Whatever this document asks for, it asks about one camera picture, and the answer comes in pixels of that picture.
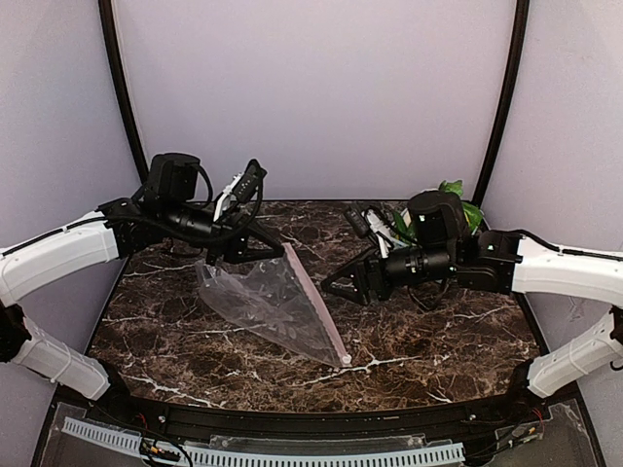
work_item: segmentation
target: perforated white strip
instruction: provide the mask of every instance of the perforated white strip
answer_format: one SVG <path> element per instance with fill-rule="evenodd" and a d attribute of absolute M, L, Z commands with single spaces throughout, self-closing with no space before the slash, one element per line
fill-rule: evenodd
<path fill-rule="evenodd" d="M 82 420 L 65 418 L 63 433 L 80 438 L 98 446 L 140 457 L 140 437 L 121 433 Z M 166 443 L 160 448 L 173 450 Z M 465 460 L 463 444 L 357 455 L 266 455 L 198 447 L 184 447 L 196 467 L 429 467 L 455 464 Z M 168 465 L 188 465 L 185 457 L 179 462 L 161 461 Z"/>

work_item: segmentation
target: marble surface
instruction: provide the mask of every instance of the marble surface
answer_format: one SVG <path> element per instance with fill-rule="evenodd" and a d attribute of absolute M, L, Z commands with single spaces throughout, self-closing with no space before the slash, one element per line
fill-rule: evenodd
<path fill-rule="evenodd" d="M 318 284 L 368 246 L 344 220 L 345 207 L 265 202 L 259 219 L 294 246 Z M 440 305 L 424 312 L 405 289 L 365 307 L 322 294 L 352 355 L 352 368 L 336 371 L 209 309 L 198 297 L 198 253 L 167 241 L 135 255 L 96 333 L 91 356 L 114 364 L 137 396 L 247 411 L 403 409 L 503 393 L 514 366 L 538 354 L 507 297 L 451 284 Z M 412 292 L 430 303 L 438 288 Z"/>

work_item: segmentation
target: white wall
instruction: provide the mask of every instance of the white wall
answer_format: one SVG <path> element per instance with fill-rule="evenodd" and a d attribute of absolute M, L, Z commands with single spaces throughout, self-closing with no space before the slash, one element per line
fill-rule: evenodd
<path fill-rule="evenodd" d="M 201 156 L 220 189 L 248 159 L 269 198 L 471 194 L 512 0 L 117 0 L 146 153 Z"/>
<path fill-rule="evenodd" d="M 0 3 L 0 245 L 131 194 L 138 179 L 115 101 L 97 2 Z M 119 264 L 66 277 L 25 312 L 84 350 Z M 0 466 L 30 465 L 54 387 L 0 365 Z"/>
<path fill-rule="evenodd" d="M 565 244 L 623 249 L 623 4 L 532 2 L 522 66 L 492 185 L 490 224 Z M 552 347 L 608 306 L 533 295 Z M 623 375 L 580 381 L 608 465 L 623 465 Z"/>

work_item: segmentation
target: plastic bag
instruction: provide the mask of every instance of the plastic bag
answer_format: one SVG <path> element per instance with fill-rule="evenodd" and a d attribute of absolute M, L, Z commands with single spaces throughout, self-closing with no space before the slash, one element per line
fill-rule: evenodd
<path fill-rule="evenodd" d="M 282 258 L 256 262 L 247 275 L 196 263 L 200 297 L 230 323 L 333 367 L 350 355 L 292 246 Z"/>

